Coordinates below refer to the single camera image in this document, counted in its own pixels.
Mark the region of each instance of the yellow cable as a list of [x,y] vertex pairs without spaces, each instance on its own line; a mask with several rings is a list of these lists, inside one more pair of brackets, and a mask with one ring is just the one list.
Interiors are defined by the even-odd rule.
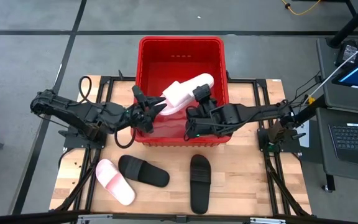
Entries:
[[296,13],[291,9],[291,6],[288,6],[288,9],[290,10],[290,12],[292,12],[292,14],[297,15],[297,16],[302,16],[303,14],[307,13],[308,11],[312,10],[312,8],[314,8],[315,6],[317,6],[317,4],[319,4],[321,2],[321,0],[318,0],[314,5],[312,5],[308,10],[306,10],[305,12],[301,12],[301,13]]

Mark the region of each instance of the desk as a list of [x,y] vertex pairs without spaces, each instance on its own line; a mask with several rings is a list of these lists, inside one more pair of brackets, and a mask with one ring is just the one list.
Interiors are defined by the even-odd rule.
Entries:
[[321,138],[321,151],[323,154],[325,173],[358,180],[358,165],[340,161],[336,157],[335,148],[328,128],[328,124],[330,123],[338,124],[344,121],[358,123],[358,113],[318,108],[316,115]]
[[[318,39],[316,42],[321,77],[327,78],[337,68],[334,64],[339,49],[330,48],[326,39]],[[358,89],[332,83],[332,79],[323,85],[326,106],[358,111]]]
[[[100,76],[90,77],[93,86],[89,99],[95,101]],[[125,107],[131,105],[133,85],[134,82],[115,81],[111,101]],[[270,102],[284,99],[280,80],[267,80],[267,86]],[[85,91],[88,84],[84,82],[82,88]],[[263,104],[262,89],[259,91]],[[252,85],[230,83],[229,100],[231,103],[254,106]],[[147,147],[135,142],[128,149],[120,149],[114,143],[114,136],[109,135],[101,159],[109,159],[117,165],[122,155],[130,154],[166,170],[170,174],[170,182],[165,188],[158,188],[127,179],[136,192],[136,199],[131,205],[123,206],[96,181],[91,211],[194,215],[190,208],[190,159],[194,154],[202,154],[208,158],[212,168],[209,208],[205,215],[272,215],[263,155],[257,141],[258,127],[256,122],[248,123],[236,131],[229,142],[216,147]],[[119,131],[118,138],[122,144],[129,142],[130,129]],[[80,175],[83,154],[83,149],[74,149],[62,159],[50,208],[59,206],[73,190]],[[281,160],[289,191],[303,209],[311,213],[299,161],[292,154],[286,153],[282,153]],[[87,190],[88,184],[84,187],[80,208],[85,206]],[[277,186],[275,192],[279,211],[283,213]]]

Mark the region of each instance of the table leg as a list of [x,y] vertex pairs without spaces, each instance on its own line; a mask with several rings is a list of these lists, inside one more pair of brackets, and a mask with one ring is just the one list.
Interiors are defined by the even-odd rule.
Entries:
[[326,178],[327,178],[327,185],[323,185],[323,186],[321,186],[321,188],[325,192],[331,193],[335,190],[334,176],[326,174]]

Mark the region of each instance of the white cable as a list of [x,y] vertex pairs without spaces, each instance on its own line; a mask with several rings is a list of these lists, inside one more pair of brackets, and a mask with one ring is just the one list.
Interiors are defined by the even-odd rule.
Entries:
[[328,76],[328,78],[326,78],[324,80],[324,82],[322,84],[320,84],[320,86],[317,87],[317,89],[315,89],[315,91],[313,91],[309,97],[302,103],[302,106],[306,104],[306,102],[311,98],[311,96],[313,96],[313,94],[315,94],[317,92],[318,89],[320,89],[344,64],[346,64],[346,62],[348,62],[350,59],[352,59],[355,55],[358,54],[358,51],[356,51],[351,57],[349,57],[344,63],[342,63],[338,68],[335,69],[334,72],[332,72],[332,74],[330,74]]

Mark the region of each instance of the black slide sandal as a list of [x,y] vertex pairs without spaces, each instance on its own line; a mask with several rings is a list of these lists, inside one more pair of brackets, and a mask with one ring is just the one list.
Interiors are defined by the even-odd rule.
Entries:
[[211,165],[202,155],[194,155],[190,162],[191,211],[202,215],[208,211],[211,188]]
[[165,187],[169,182],[167,171],[130,155],[123,155],[119,158],[118,169],[128,179],[156,187]]

